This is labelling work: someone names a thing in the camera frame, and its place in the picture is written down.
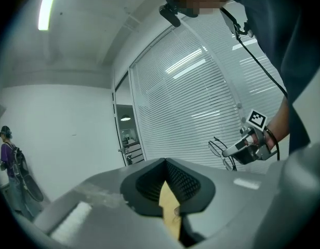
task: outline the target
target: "window blinds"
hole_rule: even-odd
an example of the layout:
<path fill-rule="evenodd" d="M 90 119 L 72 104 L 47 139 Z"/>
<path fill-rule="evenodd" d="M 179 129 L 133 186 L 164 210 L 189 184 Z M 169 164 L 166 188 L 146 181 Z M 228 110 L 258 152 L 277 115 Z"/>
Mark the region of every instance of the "window blinds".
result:
<path fill-rule="evenodd" d="M 241 120 L 217 63 L 185 26 L 152 45 L 130 76 L 146 159 L 223 168 L 208 141 L 216 136 L 232 145 L 240 138 Z M 238 163 L 237 168 L 244 169 Z"/>
<path fill-rule="evenodd" d="M 233 2 L 226 8 L 239 23 L 241 20 L 241 26 L 243 26 L 243 21 L 246 21 L 243 6 Z M 221 62 L 224 67 L 222 72 L 231 80 L 242 104 L 243 116 L 247 117 L 251 109 L 255 109 L 266 114 L 270 121 L 280 106 L 283 94 L 235 39 L 220 11 L 217 10 L 213 15 L 200 15 L 195 19 L 186 18 L 185 22 L 207 42 L 207 46 Z M 249 36 L 242 36 L 241 39 L 272 77 L 284 87 L 278 71 L 261 51 L 256 39 Z M 280 143 L 280 147 L 281 157 L 286 158 L 289 137 Z M 265 173 L 270 163 L 269 160 L 267 162 L 257 161 L 250 164 L 249 168 L 253 172 Z"/>

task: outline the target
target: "sleeve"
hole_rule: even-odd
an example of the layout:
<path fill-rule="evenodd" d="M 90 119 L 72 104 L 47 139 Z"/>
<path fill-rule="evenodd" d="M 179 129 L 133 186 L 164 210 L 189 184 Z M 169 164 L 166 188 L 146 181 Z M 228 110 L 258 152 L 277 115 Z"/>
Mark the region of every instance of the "sleeve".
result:
<path fill-rule="evenodd" d="M 7 145 L 3 144 L 1 146 L 1 161 L 8 161 L 8 154 L 7 154 Z"/>

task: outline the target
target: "ceiling light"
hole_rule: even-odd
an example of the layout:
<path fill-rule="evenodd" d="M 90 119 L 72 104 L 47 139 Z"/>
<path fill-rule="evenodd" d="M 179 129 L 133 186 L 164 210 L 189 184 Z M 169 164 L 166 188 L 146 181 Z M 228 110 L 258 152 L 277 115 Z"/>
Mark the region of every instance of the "ceiling light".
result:
<path fill-rule="evenodd" d="M 186 74 L 187 72 L 190 72 L 192 69 L 195 69 L 197 67 L 199 67 L 200 65 L 202 64 L 205 64 L 206 63 L 206 60 L 205 59 L 202 59 L 200 60 L 199 62 L 189 66 L 188 68 L 184 69 L 183 71 L 181 71 L 180 73 L 178 73 L 177 75 L 175 75 L 173 77 L 173 79 L 178 79 L 179 77 L 183 76 L 184 74 Z"/>
<path fill-rule="evenodd" d="M 122 116 L 122 118 L 121 118 L 121 121 L 123 121 L 123 122 L 125 122 L 125 121 L 129 121 L 129 120 L 131 120 L 131 118 L 130 118 L 130 116 L 128 116 L 128 115 L 123 115 Z"/>
<path fill-rule="evenodd" d="M 247 45 L 250 45 L 250 44 L 255 44 L 256 42 L 257 42 L 256 39 L 251 39 L 251 40 L 248 40 L 248 41 L 244 42 L 243 44 L 244 44 L 245 46 L 247 46 Z M 237 49 L 239 49 L 239 48 L 242 48 L 242 47 L 243 47 L 243 46 L 242 46 L 241 44 L 234 45 L 234 46 L 233 46 L 233 51 L 235 51 L 235 50 L 237 50 Z"/>
<path fill-rule="evenodd" d="M 49 28 L 50 11 L 53 1 L 54 0 L 42 0 L 38 23 L 38 29 L 40 31 L 47 31 Z"/>
<path fill-rule="evenodd" d="M 196 56 L 200 55 L 202 53 L 201 49 L 198 49 L 197 51 L 191 53 L 190 55 L 184 57 L 182 60 L 178 61 L 176 64 L 172 65 L 169 69 L 166 70 L 166 72 L 169 74 L 170 72 L 173 72 L 175 69 L 179 68 L 180 66 L 184 65 L 185 63 L 188 63 L 191 59 L 195 58 Z"/>

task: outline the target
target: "doorway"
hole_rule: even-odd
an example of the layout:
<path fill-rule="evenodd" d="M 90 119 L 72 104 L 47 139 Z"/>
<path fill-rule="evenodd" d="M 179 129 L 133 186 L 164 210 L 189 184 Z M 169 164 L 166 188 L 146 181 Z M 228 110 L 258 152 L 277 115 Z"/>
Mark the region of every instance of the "doorway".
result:
<path fill-rule="evenodd" d="M 128 73 L 115 89 L 114 108 L 117 134 L 121 146 L 118 151 L 122 153 L 126 165 L 144 161 Z"/>

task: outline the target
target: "purple shirt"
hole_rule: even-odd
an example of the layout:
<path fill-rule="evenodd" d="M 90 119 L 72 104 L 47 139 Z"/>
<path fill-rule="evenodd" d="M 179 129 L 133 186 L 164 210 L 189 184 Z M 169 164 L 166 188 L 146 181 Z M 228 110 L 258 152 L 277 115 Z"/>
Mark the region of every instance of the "purple shirt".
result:
<path fill-rule="evenodd" d="M 7 144 L 3 144 L 1 146 L 1 161 L 4 161 L 6 164 L 12 163 L 13 160 L 11 160 L 12 158 L 11 152 L 12 152 L 12 149 Z M 7 168 L 7 174 L 11 178 L 15 176 L 12 168 L 11 169 Z"/>

